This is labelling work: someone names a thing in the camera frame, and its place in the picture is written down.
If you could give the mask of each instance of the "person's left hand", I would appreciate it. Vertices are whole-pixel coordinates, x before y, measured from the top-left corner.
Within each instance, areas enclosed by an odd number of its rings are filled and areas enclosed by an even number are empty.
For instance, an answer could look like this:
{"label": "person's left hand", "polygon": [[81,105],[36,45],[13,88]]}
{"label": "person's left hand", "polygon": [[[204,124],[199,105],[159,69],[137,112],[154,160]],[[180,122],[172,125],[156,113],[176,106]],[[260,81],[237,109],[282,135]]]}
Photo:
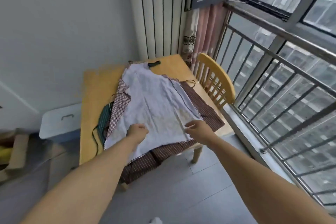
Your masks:
{"label": "person's left hand", "polygon": [[132,124],[127,130],[126,137],[138,145],[145,139],[148,133],[149,131],[144,124]]}

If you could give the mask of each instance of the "hand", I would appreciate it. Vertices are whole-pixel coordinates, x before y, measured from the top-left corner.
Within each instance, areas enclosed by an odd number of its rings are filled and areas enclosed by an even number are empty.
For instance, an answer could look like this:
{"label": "hand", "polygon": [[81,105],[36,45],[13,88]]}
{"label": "hand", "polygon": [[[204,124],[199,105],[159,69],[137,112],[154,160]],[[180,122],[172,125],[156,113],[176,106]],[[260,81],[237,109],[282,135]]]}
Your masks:
{"label": "hand", "polygon": [[148,133],[149,131],[144,124],[132,124],[127,130],[126,137],[138,145],[145,139]]}
{"label": "hand", "polygon": [[208,146],[217,138],[209,125],[203,120],[192,120],[185,125],[184,130],[196,142]]}

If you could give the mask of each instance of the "table leg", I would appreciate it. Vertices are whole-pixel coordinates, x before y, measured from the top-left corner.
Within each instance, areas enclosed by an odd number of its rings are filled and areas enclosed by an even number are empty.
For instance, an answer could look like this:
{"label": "table leg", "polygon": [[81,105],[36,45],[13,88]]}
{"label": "table leg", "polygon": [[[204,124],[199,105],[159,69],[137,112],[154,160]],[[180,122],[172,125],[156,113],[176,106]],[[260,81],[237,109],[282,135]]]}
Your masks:
{"label": "table leg", "polygon": [[127,191],[128,189],[128,184],[122,183],[121,187],[123,188],[124,191]]}
{"label": "table leg", "polygon": [[194,150],[194,158],[191,160],[191,163],[196,164],[198,159],[200,158],[201,152],[203,147],[199,147]]}

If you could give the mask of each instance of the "person's right arm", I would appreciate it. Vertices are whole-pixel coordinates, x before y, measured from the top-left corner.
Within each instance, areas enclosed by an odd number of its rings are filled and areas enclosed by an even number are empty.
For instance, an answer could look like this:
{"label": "person's right arm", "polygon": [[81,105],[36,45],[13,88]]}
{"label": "person's right arm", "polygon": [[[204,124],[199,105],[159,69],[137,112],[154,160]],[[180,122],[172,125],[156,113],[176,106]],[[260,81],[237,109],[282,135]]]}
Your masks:
{"label": "person's right arm", "polygon": [[336,224],[303,190],[216,136],[204,121],[194,120],[185,126],[187,134],[216,154],[259,224]]}

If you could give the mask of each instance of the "white radiator panel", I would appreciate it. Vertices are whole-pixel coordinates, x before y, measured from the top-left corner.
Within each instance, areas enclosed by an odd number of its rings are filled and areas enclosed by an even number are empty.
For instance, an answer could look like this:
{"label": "white radiator panel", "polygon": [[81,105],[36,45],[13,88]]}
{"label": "white radiator panel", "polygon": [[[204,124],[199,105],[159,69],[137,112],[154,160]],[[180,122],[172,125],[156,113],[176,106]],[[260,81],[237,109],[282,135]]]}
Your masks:
{"label": "white radiator panel", "polygon": [[131,0],[139,56],[180,53],[186,13],[184,0]]}

